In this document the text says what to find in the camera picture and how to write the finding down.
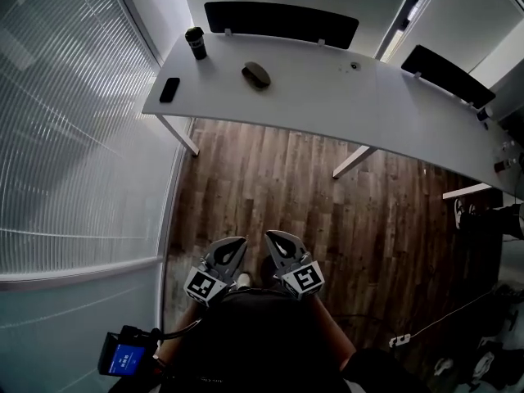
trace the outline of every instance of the desk leg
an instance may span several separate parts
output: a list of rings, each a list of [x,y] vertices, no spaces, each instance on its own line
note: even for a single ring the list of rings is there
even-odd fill
[[[188,137],[186,133],[173,128],[173,125],[167,122],[167,120],[164,118],[163,115],[155,115],[155,116],[169,130],[169,132],[172,133],[180,141],[180,143],[184,147],[186,147],[195,157],[198,156],[198,153],[200,152],[200,150],[198,149],[197,145]]]
[[[361,163],[370,157],[375,151],[377,151],[377,149],[374,147],[360,146],[356,149],[355,153],[345,159],[340,166],[333,170],[333,178],[340,178],[345,172],[349,172],[358,163]]]
[[[446,192],[442,194],[442,199],[449,200],[450,198],[461,197],[462,195],[468,195],[474,192],[485,191],[486,189],[490,188],[490,185],[486,185],[485,183],[479,183],[478,185],[472,185],[471,187],[463,187],[462,189],[458,189],[457,191]]]

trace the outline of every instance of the shoe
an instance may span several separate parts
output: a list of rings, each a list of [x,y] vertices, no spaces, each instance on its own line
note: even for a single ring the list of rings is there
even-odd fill
[[[237,290],[239,290],[242,287],[251,288],[252,284],[253,284],[253,281],[252,281],[251,275],[249,273],[243,272],[240,275],[238,275],[238,278],[237,278]]]
[[[457,230],[460,230],[460,216],[465,212],[462,202],[457,198],[454,203],[454,213],[455,213],[455,226]]]

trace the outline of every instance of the desk surface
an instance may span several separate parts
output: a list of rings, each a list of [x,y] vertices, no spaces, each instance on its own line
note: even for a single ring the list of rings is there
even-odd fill
[[[197,61],[180,37],[165,61],[144,114],[231,120],[315,133],[424,160],[513,194],[518,168],[496,174],[495,153],[510,137],[456,97],[397,67],[332,47],[281,38],[205,35]],[[258,62],[272,84],[256,92],[244,80]],[[350,67],[359,63],[359,70]],[[179,77],[171,103],[165,81]],[[515,156],[522,151],[515,150]],[[524,178],[517,195],[524,197]]]

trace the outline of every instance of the black thermos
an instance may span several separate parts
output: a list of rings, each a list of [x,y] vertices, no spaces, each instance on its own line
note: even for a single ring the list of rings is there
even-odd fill
[[[186,32],[186,40],[197,60],[207,57],[206,45],[204,44],[204,31],[199,28],[189,28]]]

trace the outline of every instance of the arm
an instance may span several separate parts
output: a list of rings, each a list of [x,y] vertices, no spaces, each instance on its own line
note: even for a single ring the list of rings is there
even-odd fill
[[[355,346],[333,320],[322,304],[322,301],[320,301],[316,295],[306,298],[305,303],[310,309],[318,329],[323,334],[323,338],[328,344],[329,349],[339,363],[339,369],[342,370],[350,360],[351,355],[357,351]]]
[[[187,325],[199,319],[205,311],[205,306],[197,303],[194,300],[191,300],[189,307],[184,312],[182,318],[176,325],[173,332],[177,332],[181,329],[184,329]],[[160,346],[159,350],[156,352],[156,356],[160,358],[164,363],[168,365],[171,364],[175,355],[178,352],[181,340],[182,337],[178,337],[175,339],[168,339],[167,341],[164,341],[164,343]]]

